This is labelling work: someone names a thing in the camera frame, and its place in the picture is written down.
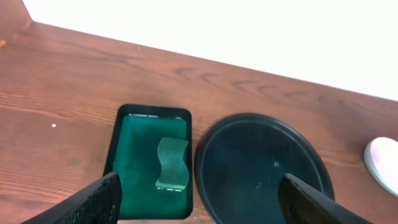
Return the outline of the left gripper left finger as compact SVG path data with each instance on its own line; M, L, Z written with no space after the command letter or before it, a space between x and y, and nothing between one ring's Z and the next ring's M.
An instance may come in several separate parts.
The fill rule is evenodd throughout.
M117 224L122 198L119 176L110 172L22 224Z

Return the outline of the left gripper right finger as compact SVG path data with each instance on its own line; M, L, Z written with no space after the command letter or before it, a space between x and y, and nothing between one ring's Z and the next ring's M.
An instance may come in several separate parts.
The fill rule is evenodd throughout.
M287 223L371 224L292 174L285 174L278 200Z

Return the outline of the yellow green sponge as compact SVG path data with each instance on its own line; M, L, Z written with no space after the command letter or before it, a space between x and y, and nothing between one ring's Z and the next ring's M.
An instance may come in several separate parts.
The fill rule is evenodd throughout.
M160 190L181 192L189 181L188 167L184 161L188 141L162 138L157 148L161 170L155 186Z

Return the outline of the white plate with green stain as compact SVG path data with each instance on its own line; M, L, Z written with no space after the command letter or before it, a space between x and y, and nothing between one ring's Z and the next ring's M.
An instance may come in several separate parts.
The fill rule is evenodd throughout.
M364 163L376 182L397 196L397 141L387 137L373 139L364 150Z

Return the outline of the black rectangular water tray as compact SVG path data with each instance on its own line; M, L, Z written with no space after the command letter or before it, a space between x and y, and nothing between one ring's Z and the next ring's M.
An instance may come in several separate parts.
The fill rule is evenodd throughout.
M160 190L157 148L162 138L188 141L189 181L181 192ZM121 220L183 220L193 210L192 115L189 110L125 104L119 107L104 173L116 172L123 200Z

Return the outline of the round black tray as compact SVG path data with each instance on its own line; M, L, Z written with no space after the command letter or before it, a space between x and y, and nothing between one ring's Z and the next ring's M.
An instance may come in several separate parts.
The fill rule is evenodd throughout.
M335 197L316 150L278 119L234 114L212 126L198 145L197 189L214 223L284 223L277 190L286 173Z

